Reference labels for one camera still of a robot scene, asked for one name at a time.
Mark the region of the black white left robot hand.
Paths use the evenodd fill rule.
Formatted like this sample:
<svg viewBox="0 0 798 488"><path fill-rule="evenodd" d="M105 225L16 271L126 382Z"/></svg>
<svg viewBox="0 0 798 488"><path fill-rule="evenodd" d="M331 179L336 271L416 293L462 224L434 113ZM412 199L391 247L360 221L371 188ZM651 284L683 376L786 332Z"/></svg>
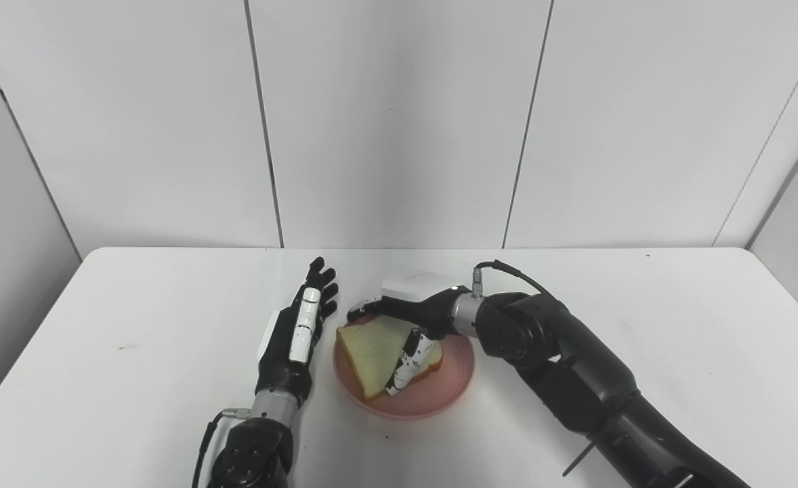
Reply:
<svg viewBox="0 0 798 488"><path fill-rule="evenodd" d="M309 398L313 379L310 373L312 353L324 331L325 319L337 311L336 296L338 284L335 282L336 270L326 268L324 257L318 256L310 262L303 284L295 294L290 305L279 313L274 324L271 338L257 366L257 385L255 392L284 392L294 398L297 407L302 407ZM312 336L303 361L290 358L293 346L293 334L299 317L300 306L304 303L306 290L312 288L320 293L314 306L314 322Z"/></svg>

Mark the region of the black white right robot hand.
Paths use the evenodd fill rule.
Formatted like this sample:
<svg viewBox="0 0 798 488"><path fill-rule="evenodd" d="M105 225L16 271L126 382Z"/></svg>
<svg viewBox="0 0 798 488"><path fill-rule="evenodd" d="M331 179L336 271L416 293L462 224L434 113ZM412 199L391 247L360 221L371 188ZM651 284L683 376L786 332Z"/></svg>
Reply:
<svg viewBox="0 0 798 488"><path fill-rule="evenodd" d="M413 324L385 383L384 391L392 397L423 371L436 341L446 336L477 336L480 305L482 297L459 282L432 272L412 271L385 278L381 295L353 306L347 318L356 323L378 316Z"/></svg>

